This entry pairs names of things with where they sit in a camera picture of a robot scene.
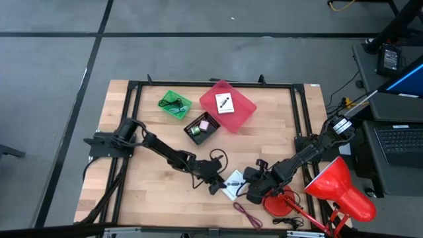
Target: small pink object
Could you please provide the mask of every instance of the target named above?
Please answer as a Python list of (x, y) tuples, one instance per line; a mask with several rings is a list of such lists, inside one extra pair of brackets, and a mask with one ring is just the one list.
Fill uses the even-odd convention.
[(209, 127), (209, 122), (208, 121), (205, 121), (205, 120), (202, 120), (200, 122), (200, 126), (199, 127), (200, 127), (200, 130), (206, 132), (207, 131), (207, 128)]

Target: red lamp shade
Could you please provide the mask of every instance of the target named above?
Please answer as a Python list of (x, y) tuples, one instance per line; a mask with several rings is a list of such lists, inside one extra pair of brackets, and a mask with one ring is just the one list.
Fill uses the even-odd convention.
[(304, 191), (317, 198), (336, 202), (340, 212), (357, 221), (371, 221), (376, 216), (375, 205), (352, 186), (350, 172), (341, 156), (317, 175)]

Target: wooden table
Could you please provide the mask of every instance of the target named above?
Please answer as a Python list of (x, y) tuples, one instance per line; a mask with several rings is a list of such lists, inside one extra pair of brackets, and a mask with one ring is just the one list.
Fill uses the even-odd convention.
[[(127, 84), (128, 81), (123, 80), (110, 82), (98, 125), (102, 132), (113, 132), (118, 127)], [(304, 86), (312, 129), (314, 132), (320, 132), (321, 125), (327, 118), (321, 89), (318, 85)], [(221, 174), (224, 179), (235, 169), (243, 172), (247, 166), (255, 167), (258, 158), (272, 165), (295, 154), (295, 123), (288, 89), (237, 88), (257, 105), (256, 112), (237, 134), (232, 134), (222, 127), (203, 144), (196, 145), (182, 129), (204, 112), (198, 99), (209, 89), (143, 86), (137, 119), (144, 122), (150, 132), (169, 146), (190, 151), (197, 155), (197, 159), (208, 159), (209, 152), (214, 148), (226, 151), (229, 164)], [(193, 102), (184, 119), (178, 120), (157, 106), (157, 102), (168, 90), (173, 90)], [(297, 101), (301, 128), (303, 135), (306, 135), (299, 97)], [(140, 138), (140, 130), (137, 130), (137, 133)], [(103, 195), (110, 161), (110, 158), (99, 159), (88, 169), (75, 221), (85, 218)], [(327, 165), (328, 163), (320, 163), (321, 170)], [(137, 147), (130, 159), (118, 223), (163, 227), (251, 228), (248, 219), (233, 209), (232, 201), (222, 191), (212, 196), (208, 192), (207, 184), (195, 190), (191, 185), (189, 174), (173, 170), (161, 156), (146, 148)], [(289, 186), (299, 193), (301, 205), (307, 210), (301, 169), (296, 172)], [(263, 222), (263, 228), (291, 229), (290, 225), (284, 223), (274, 225), (272, 217), (261, 205), (252, 204), (245, 197), (238, 198), (237, 201)], [(113, 205), (114, 198), (109, 203), (107, 221), (111, 220)], [(316, 200), (314, 205), (316, 215), (321, 220)], [(291, 212), (288, 217), (295, 216), (298, 214)], [(310, 229), (307, 220), (302, 229)]]

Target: black power adapter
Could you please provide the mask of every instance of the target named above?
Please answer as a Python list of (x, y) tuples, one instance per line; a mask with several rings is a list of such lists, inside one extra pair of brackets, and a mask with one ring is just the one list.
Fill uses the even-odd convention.
[(399, 71), (401, 48), (384, 44), (379, 49), (376, 73), (382, 76), (392, 76)]

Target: laptop keyboard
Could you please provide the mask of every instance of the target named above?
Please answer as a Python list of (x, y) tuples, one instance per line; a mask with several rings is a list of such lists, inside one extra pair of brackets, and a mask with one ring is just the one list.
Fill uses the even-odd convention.
[(423, 126), (421, 128), (377, 128), (376, 133), (385, 153), (423, 153)]

